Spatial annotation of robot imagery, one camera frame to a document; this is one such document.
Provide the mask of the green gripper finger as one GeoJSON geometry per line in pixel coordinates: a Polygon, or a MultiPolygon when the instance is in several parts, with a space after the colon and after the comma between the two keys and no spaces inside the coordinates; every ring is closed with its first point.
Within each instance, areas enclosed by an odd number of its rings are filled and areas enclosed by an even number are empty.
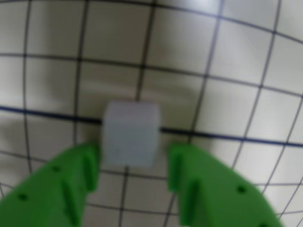
{"type": "Polygon", "coordinates": [[[181,226],[282,226],[253,184],[195,145],[170,144],[168,188],[178,198],[181,226]]]}
{"type": "Polygon", "coordinates": [[[98,186],[100,148],[72,147],[35,171],[0,201],[2,227],[80,227],[98,186]]]}

